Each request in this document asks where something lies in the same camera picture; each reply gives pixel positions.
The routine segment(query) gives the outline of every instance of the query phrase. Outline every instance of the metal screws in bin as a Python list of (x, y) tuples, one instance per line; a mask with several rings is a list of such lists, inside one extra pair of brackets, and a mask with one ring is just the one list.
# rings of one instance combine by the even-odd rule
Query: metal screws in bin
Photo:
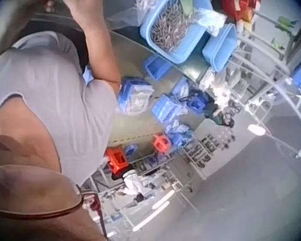
[(185, 37), (190, 24), (189, 16), (184, 14), (180, 1), (170, 2), (152, 26), (151, 38), (161, 49), (170, 52)]

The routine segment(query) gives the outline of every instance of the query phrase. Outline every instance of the worker in white clothes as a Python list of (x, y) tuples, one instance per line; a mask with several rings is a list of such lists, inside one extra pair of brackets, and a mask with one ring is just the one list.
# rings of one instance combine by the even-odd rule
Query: worker in white clothes
[[(100, 166), (117, 106), (121, 76), (102, 2), (64, 0), (86, 37), (94, 78), (88, 85), (74, 44), (59, 33), (26, 36), (0, 54), (0, 240), (105, 240), (82, 207), (59, 214), (72, 198), (81, 204), (76, 185)], [(33, 3), (49, 10), (54, 5), (52, 0), (1, 0), (0, 34), (14, 31), (20, 20), (14, 16)], [(11, 172), (11, 165), (23, 171)], [(21, 175), (30, 169), (37, 171)], [(32, 176), (34, 187), (46, 182), (48, 188), (34, 188), (25, 199), (18, 180)], [(70, 180), (73, 189), (62, 188)], [(53, 200), (53, 194), (59, 197)], [(59, 217), (31, 221), (28, 212), (38, 219), (50, 212)]]
[(137, 203), (145, 200), (143, 193), (146, 192), (146, 187), (154, 189), (153, 183), (148, 181), (147, 177), (141, 177), (137, 174), (135, 168), (129, 164), (126, 168), (123, 168), (116, 174), (112, 174), (111, 178), (116, 181), (122, 179), (125, 183), (125, 188), (120, 189), (118, 195), (132, 195), (135, 196), (134, 201)]

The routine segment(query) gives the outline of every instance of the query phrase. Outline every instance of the ceiling light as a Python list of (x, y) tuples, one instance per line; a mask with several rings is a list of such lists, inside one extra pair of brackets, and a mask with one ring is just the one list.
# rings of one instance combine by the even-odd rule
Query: ceiling light
[(175, 190), (170, 191), (168, 194), (166, 194), (161, 200), (159, 200), (157, 203), (155, 203), (152, 207), (152, 209), (158, 209), (160, 206), (162, 206), (167, 200), (169, 200), (175, 193)]
[(137, 226), (135, 226), (132, 231), (136, 232), (138, 230), (140, 230), (142, 227), (144, 227), (147, 223), (149, 223), (153, 218), (155, 218), (157, 215), (160, 214), (160, 212), (162, 212), (168, 205), (169, 205), (169, 201), (167, 201), (166, 203), (164, 203), (162, 206), (160, 206), (158, 209), (156, 209), (155, 212), (153, 212), (150, 216), (148, 216), (144, 221), (142, 221), (140, 224), (138, 224)]
[(257, 125), (249, 125), (248, 130), (257, 136), (262, 136), (265, 134), (266, 130), (263, 127), (259, 127)]

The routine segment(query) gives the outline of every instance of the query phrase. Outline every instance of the person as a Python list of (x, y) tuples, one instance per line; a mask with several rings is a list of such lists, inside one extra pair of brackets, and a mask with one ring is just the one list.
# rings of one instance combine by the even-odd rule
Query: person
[[(135, 168), (129, 164), (127, 167), (120, 170), (118, 173), (111, 174), (111, 179), (116, 181), (122, 179), (125, 183), (125, 188), (120, 189), (118, 194), (121, 196), (124, 195), (135, 195), (134, 201), (140, 203), (145, 200), (143, 193), (145, 192), (144, 184), (139, 178)], [(151, 189), (155, 189), (153, 183), (149, 183)]]
[[(4, 0), (2, 9), (7, 10), (5, 5), (15, 2)], [(40, 167), (62, 173), (80, 186), (102, 160), (121, 76), (103, 19), (102, 0), (64, 3), (85, 34), (94, 80), (86, 86), (74, 44), (55, 32), (26, 36), (2, 53), (0, 166)], [(53, 1), (49, 0), (47, 6), (51, 9)], [(0, 15), (0, 27), (6, 26), (5, 21)], [(35, 200), (27, 199), (19, 204), (25, 207), (32, 202)], [(0, 217), (0, 240), (104, 238), (88, 213), (80, 208), (48, 220)]]
[(207, 94), (208, 103), (203, 108), (205, 118), (209, 118), (219, 126), (233, 128), (235, 121), (232, 118), (227, 118), (222, 109), (215, 103), (215, 100)]

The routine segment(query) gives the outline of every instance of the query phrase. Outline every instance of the red plastic bin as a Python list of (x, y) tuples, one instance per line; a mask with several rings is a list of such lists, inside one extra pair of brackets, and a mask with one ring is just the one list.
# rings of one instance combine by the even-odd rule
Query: red plastic bin
[(222, 8), (224, 12), (233, 16), (236, 21), (239, 21), (242, 19), (243, 14), (249, 7), (250, 0), (239, 0), (241, 11), (237, 11), (235, 9), (234, 1), (235, 0), (222, 0)]
[(126, 159), (125, 153), (122, 148), (107, 148), (106, 155), (108, 157), (108, 165), (113, 174), (116, 174), (120, 170), (129, 166), (129, 163)]
[(164, 134), (155, 135), (155, 141), (153, 142), (153, 145), (160, 153), (169, 151), (172, 146), (170, 140)]

